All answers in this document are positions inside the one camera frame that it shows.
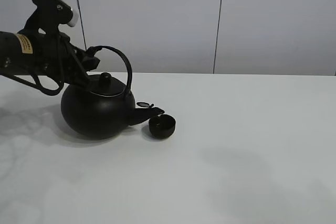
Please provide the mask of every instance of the sticker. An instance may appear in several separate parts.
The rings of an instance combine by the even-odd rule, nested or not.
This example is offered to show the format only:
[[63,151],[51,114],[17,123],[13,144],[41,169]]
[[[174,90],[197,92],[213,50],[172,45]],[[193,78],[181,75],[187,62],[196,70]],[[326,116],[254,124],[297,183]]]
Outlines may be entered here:
[[31,43],[30,43],[29,39],[26,36],[24,36],[23,34],[14,34],[14,35],[20,41],[22,53],[32,54],[33,53],[33,48],[31,46]]

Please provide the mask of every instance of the teapot handle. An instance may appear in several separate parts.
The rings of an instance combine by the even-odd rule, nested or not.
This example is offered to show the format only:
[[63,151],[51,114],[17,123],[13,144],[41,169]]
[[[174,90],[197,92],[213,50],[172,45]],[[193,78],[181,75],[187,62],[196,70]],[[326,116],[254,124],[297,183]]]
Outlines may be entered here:
[[130,91],[131,91],[132,76],[133,76],[133,72],[132,72],[132,67],[131,67],[130,61],[128,60],[128,58],[126,57],[126,55],[122,51],[118,50],[117,48],[110,47],[110,46],[89,47],[88,50],[86,51],[86,53],[95,55],[96,52],[100,51],[103,48],[115,52],[117,55],[120,56],[120,58],[125,63],[126,69],[127,69],[127,83],[126,83],[126,89],[124,90],[123,93],[124,93],[124,95],[128,95],[130,93]]

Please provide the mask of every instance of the teapot lid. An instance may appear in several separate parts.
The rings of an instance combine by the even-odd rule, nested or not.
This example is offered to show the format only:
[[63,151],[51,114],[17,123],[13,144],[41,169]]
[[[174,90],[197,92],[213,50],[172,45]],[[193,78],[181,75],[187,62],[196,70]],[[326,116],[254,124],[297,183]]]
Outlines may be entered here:
[[116,97],[126,89],[126,85],[112,77],[110,73],[94,74],[90,76],[90,79],[93,83],[91,93],[104,97]]

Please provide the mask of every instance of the table surface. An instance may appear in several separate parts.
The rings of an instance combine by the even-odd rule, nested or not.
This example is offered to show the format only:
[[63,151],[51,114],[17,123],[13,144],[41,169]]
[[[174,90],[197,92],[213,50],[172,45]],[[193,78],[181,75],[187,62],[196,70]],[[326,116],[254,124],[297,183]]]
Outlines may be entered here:
[[0,85],[1,224],[336,223],[334,77],[136,73],[165,141],[82,140],[61,95]]

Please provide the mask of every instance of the screw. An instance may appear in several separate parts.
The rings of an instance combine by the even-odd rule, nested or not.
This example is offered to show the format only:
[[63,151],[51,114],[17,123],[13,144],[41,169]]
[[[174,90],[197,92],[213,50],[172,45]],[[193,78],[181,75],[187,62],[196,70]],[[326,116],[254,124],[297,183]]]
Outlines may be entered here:
[[4,64],[4,68],[7,68],[9,66],[9,64],[11,64],[10,61],[11,59],[9,59],[8,57],[5,60],[5,64]]

